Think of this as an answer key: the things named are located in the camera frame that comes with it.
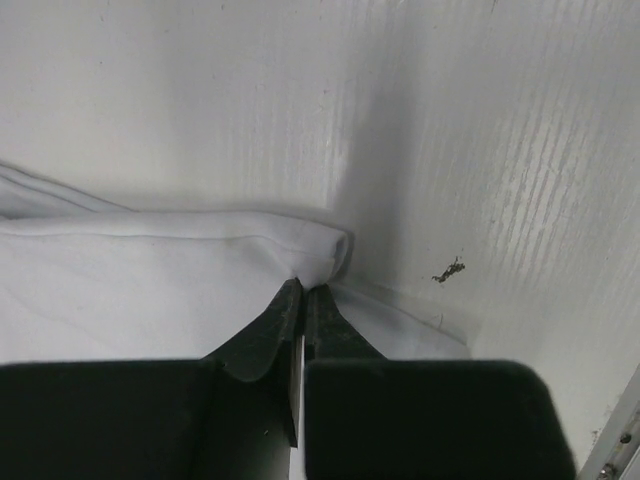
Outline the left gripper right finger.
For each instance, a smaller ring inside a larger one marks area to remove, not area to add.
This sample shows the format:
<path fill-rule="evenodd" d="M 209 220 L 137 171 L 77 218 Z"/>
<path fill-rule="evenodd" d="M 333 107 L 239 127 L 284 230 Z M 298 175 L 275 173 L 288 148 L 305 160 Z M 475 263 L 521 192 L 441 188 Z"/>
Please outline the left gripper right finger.
<path fill-rule="evenodd" d="M 310 479 L 573 479 L 549 390 L 505 360 L 390 360 L 328 286 L 305 319 L 304 459 Z"/>

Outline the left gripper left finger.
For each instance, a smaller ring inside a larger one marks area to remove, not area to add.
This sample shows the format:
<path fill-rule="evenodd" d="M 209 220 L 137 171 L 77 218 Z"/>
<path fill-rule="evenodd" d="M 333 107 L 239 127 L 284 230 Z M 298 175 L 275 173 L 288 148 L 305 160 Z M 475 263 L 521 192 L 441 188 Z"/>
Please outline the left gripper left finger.
<path fill-rule="evenodd" d="M 5 479 L 284 479 L 299 440 L 303 289 L 196 360 L 9 364 Z"/>

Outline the white skirt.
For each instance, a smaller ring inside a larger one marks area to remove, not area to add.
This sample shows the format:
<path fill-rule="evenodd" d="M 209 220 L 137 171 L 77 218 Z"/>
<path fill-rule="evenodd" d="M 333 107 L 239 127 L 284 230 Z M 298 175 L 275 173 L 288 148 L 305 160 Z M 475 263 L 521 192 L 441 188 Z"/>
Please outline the white skirt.
<path fill-rule="evenodd" d="M 362 234 L 309 208 L 143 212 L 3 166 L 3 363 L 202 357 L 281 286 L 339 284 Z"/>

